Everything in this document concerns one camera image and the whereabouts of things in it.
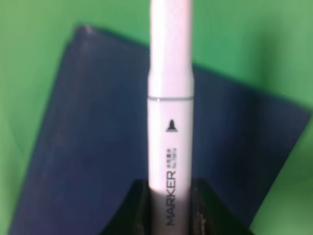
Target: marker body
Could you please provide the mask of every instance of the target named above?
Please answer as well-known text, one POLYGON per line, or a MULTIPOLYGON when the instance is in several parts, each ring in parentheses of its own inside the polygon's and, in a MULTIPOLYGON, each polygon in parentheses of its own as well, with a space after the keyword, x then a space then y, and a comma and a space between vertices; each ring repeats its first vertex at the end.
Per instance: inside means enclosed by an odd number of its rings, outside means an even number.
POLYGON ((187 235, 194 79, 191 0, 151 0, 148 78, 152 235, 187 235))
POLYGON ((193 100, 148 99, 153 235, 185 235, 189 223, 193 100))

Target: green backdrop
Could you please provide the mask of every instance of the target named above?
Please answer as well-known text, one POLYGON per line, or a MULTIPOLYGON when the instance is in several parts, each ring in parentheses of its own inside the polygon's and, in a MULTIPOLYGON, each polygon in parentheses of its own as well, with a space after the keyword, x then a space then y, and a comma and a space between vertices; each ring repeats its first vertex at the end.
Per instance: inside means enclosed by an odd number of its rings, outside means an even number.
MULTIPOLYGON (((193 59, 313 107, 312 0, 194 0, 193 59)), ((0 0, 0 235, 6 234, 65 43, 78 23, 149 43, 149 0, 0 0)), ((313 234, 313 122, 251 229, 313 234)))

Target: marker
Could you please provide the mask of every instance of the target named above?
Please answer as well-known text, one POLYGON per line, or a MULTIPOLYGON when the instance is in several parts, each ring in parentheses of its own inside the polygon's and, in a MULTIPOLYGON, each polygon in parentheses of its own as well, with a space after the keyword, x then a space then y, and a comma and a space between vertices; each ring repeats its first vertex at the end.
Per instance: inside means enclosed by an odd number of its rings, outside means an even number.
POLYGON ((194 79, 192 0, 151 0, 148 77, 152 235, 187 235, 194 79))

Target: black triangle icon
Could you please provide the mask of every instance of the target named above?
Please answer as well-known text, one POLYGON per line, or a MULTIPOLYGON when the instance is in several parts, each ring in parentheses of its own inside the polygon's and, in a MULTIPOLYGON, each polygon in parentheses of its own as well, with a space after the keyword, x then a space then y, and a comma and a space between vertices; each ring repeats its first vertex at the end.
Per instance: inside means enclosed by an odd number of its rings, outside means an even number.
POLYGON ((177 129, 175 128, 175 124, 173 120, 170 121, 170 125, 167 128, 166 132, 177 132, 177 129))

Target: dark blue folder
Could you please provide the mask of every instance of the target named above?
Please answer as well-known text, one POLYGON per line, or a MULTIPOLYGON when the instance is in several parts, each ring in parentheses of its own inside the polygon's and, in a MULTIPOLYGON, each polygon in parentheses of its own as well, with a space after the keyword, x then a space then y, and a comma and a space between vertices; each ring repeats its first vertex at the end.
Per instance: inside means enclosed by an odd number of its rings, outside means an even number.
MULTIPOLYGON (((80 27, 67 46, 11 235, 95 235, 147 178, 149 50, 80 27)), ((249 226, 310 113, 194 66, 193 175, 249 226)))

